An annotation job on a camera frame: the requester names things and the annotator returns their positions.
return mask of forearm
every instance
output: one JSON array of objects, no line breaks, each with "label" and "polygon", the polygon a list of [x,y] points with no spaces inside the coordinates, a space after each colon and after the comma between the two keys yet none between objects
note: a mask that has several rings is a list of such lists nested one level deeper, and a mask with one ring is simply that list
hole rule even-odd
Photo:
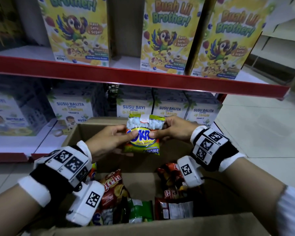
[{"label": "forearm", "polygon": [[243,157],[232,163],[223,174],[266,230],[272,236],[278,235],[276,207],[285,184]]},{"label": "forearm", "polygon": [[0,236],[16,235],[41,210],[19,185],[0,194]]}]

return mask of hand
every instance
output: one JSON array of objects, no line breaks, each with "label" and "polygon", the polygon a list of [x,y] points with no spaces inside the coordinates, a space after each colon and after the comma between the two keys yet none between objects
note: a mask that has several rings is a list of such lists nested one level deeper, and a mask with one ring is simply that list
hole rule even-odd
[{"label": "hand", "polygon": [[177,116],[165,118],[164,129],[151,131],[150,138],[174,138],[182,141],[190,141],[192,132],[199,124],[191,123]]},{"label": "hand", "polygon": [[105,154],[114,152],[121,153],[121,149],[116,149],[123,143],[134,139],[138,135],[138,131],[132,131],[128,134],[126,125],[107,126],[102,131],[88,139],[85,143],[92,154],[92,162],[96,162]]}]

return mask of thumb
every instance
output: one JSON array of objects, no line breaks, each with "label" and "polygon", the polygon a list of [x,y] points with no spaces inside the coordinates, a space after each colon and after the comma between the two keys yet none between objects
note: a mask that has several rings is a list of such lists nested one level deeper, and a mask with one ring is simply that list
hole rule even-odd
[{"label": "thumb", "polygon": [[151,131],[149,134],[150,138],[163,138],[170,137],[170,128],[166,128],[163,130]]},{"label": "thumb", "polygon": [[129,132],[126,135],[121,135],[121,136],[116,136],[118,138],[117,143],[118,145],[122,144],[122,143],[126,143],[128,141],[131,141],[132,139],[134,139],[137,135],[138,135],[138,131],[134,130]]}]

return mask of striped sleeve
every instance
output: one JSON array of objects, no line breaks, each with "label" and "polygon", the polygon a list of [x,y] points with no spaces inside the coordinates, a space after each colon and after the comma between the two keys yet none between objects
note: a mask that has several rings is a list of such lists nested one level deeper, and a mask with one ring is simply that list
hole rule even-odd
[{"label": "striped sleeve", "polygon": [[295,236],[295,188],[288,186],[277,203],[280,236]]}]

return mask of yellow oval logo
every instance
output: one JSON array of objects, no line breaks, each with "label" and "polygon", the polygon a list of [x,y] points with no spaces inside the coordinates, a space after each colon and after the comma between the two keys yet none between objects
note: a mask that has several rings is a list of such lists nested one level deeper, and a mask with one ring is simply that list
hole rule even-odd
[{"label": "yellow oval logo", "polygon": [[136,136],[136,138],[130,141],[131,144],[137,147],[146,147],[148,145],[153,144],[156,141],[156,139],[149,137],[150,130],[148,128],[136,127],[128,130],[127,133],[132,132],[134,130],[137,130],[139,134]]}]

